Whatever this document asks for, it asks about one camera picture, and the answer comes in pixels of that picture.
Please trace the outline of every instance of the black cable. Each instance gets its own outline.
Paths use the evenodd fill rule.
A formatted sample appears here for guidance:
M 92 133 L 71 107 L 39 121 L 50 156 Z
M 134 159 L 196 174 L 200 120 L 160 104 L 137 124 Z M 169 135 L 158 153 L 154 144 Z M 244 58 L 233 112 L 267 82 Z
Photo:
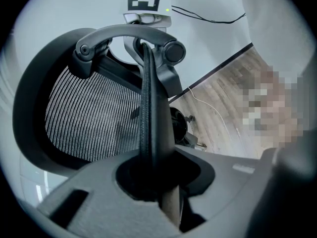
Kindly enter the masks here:
M 196 13 L 194 13 L 194 12 L 191 12 L 191 11 L 189 11 L 189 10 L 185 10 L 185 9 L 183 9 L 183 8 L 181 8 L 181 7 L 177 7 L 177 6 L 173 6 L 173 5 L 172 5 L 172 7 L 173 7 L 173 8 L 180 9 L 180 10 L 183 10 L 183 11 L 185 11 L 185 12 L 187 12 L 187 13 L 190 13 L 190 14 L 194 14 L 194 15 L 196 15 L 197 17 L 193 17 L 193 16 L 191 16 L 191 15 L 187 15 L 187 14 L 185 14 L 185 13 L 182 13 L 182 12 L 180 12 L 180 11 L 177 11 L 177 10 L 175 10 L 175 9 L 172 9 L 173 11 L 175 11 L 175 12 L 177 12 L 177 13 L 179 13 L 179 14 L 182 14 L 182 15 L 187 16 L 187 17 L 190 17 L 190 18 L 199 19 L 199 20 L 202 20 L 202 21 L 207 21 L 207 22 L 214 23 L 214 24 L 232 24 L 232 23 L 236 22 L 237 20 L 239 20 L 240 18 L 243 18 L 243 17 L 246 15 L 246 14 L 244 13 L 243 15 L 241 15 L 240 17 L 238 17 L 237 19 L 235 19 L 235 20 L 233 20 L 233 21 L 214 21 L 214 20 L 205 19 L 205 18 L 199 16 L 198 14 L 196 14 Z

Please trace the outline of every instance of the mesh backrest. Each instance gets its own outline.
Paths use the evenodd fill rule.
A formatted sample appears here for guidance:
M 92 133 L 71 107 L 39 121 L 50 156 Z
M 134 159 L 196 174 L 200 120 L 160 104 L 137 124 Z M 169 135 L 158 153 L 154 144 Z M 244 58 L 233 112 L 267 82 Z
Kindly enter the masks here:
M 50 94 L 45 129 L 60 151 L 96 161 L 138 148 L 140 95 L 94 72 L 88 79 L 66 68 Z

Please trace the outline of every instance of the black baseboard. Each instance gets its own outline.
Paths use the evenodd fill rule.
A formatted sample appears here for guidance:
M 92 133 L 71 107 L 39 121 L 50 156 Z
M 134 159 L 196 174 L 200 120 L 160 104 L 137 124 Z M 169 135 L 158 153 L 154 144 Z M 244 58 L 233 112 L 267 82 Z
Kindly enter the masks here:
M 203 76 L 202 78 L 200 78 L 199 80 L 197 80 L 194 84 L 190 85 L 189 88 L 193 89 L 195 86 L 199 85 L 201 82 L 203 82 L 204 80 L 206 80 L 207 78 L 209 78 L 211 75 L 215 74 L 217 71 L 219 71 L 220 69 L 224 68 L 226 65 L 228 65 L 229 63 L 231 63 L 233 60 L 235 60 L 236 58 L 238 58 L 239 56 L 241 56 L 244 52 L 246 52 L 247 50 L 249 50 L 250 48 L 253 47 L 253 43 L 248 44 L 247 46 L 245 46 L 243 49 L 241 49 L 240 51 L 238 51 L 237 53 L 235 53 L 233 56 L 229 57 L 226 61 L 224 61 L 223 63 L 221 63 L 220 65 L 218 65 L 215 69 L 213 69 L 212 71 L 208 72 L 205 76 Z M 186 88 L 181 94 L 176 95 L 175 97 L 173 97 L 169 103 L 171 104 L 173 101 L 176 101 L 178 98 L 182 97 L 185 93 L 187 93 L 189 91 L 188 88 Z

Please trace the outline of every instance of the white cable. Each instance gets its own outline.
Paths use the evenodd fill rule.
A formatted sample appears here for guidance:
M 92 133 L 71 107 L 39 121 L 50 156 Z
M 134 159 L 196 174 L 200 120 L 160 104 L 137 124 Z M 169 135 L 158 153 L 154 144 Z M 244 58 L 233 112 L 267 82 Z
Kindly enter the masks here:
M 192 91 L 189 87 L 188 87 L 188 89 L 189 89 L 189 91 L 192 93 L 194 99 L 196 99 L 196 100 L 198 100 L 198 101 L 200 101 L 200 102 L 202 102 L 202 103 L 207 104 L 208 106 L 212 107 L 212 108 L 218 113 L 218 115 L 220 116 L 220 118 L 221 118 L 221 120 L 222 120 L 222 122 L 223 122 L 224 127 L 226 128 L 226 131 L 227 131 L 227 133 L 228 133 L 228 136 L 229 136 L 229 138 L 230 138 L 230 141 L 232 142 L 232 139 L 231 139 L 230 133 L 229 133 L 229 131 L 228 131 L 228 128 L 227 128 L 227 126 L 226 126 L 226 123 L 224 122 L 224 120 L 223 120 L 221 114 L 218 112 L 218 110 L 215 109 L 215 108 L 214 108 L 212 105 L 210 105 L 209 103 L 197 99 L 197 98 L 195 97 L 195 95 L 193 94 L 193 91 Z

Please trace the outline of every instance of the black knob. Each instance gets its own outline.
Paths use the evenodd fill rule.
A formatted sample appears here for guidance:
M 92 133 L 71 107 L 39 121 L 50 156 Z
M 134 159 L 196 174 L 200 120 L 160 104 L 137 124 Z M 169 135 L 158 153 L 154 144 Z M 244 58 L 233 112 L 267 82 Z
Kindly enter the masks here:
M 186 55 L 186 49 L 183 44 L 178 41 L 170 42 L 164 47 L 164 58 L 172 65 L 176 65 L 183 61 Z
M 82 45 L 81 47 L 80 47 L 80 52 L 81 52 L 81 54 L 83 54 L 83 55 L 88 55 L 89 54 L 89 52 L 90 52 L 90 50 L 89 50 L 89 47 L 87 46 L 87 45 Z

